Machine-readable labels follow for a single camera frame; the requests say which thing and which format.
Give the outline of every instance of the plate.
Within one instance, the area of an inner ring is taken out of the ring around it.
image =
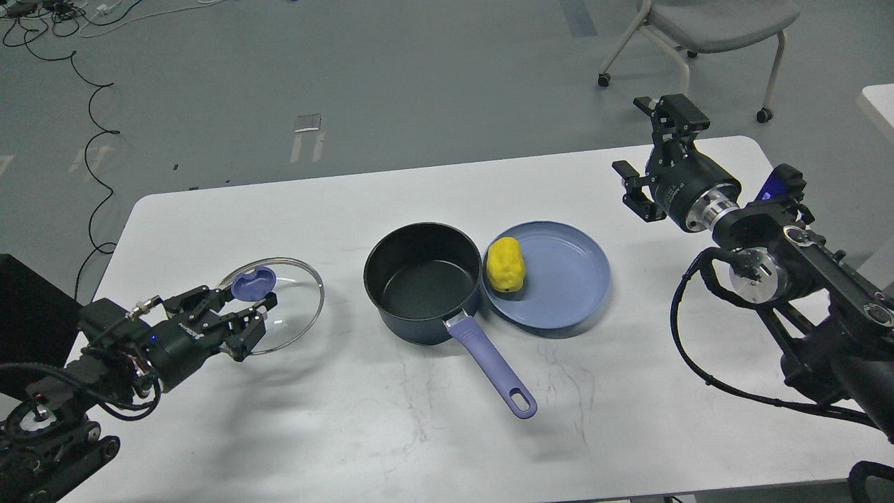
[[[611,268],[593,238],[573,226],[551,221],[519,224],[493,241],[506,236],[521,245],[524,285],[514,294],[501,294],[483,275],[487,297],[506,318],[529,328],[567,328],[603,305],[611,286]]]

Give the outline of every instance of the chair wheel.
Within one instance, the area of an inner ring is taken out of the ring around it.
[[[773,118],[773,111],[770,108],[761,108],[757,113],[757,122],[763,124]]]

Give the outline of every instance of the purple lid knob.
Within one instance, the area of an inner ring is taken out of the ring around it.
[[[250,272],[236,275],[230,286],[232,296],[245,302],[254,303],[264,298],[276,286],[276,273],[260,266]]]

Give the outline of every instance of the saucepan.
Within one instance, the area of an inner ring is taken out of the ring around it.
[[[457,339],[511,411],[526,419],[537,402],[473,318],[481,269],[478,248],[460,230],[419,223],[391,232],[373,248],[363,283],[395,335],[420,345]]]

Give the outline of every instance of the gray chair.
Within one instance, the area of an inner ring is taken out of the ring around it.
[[[757,122],[765,123],[773,118],[770,104],[785,48],[785,28],[800,14],[796,5],[789,0],[637,0],[637,4],[637,17],[599,68],[597,83],[600,87],[608,87],[611,81],[609,66],[636,31],[677,62],[682,72],[680,87],[683,94],[689,91],[689,66],[679,51],[686,50],[690,58],[695,58],[698,54],[748,47],[776,35],[779,41],[776,59]],[[672,46],[660,34],[678,45]]]

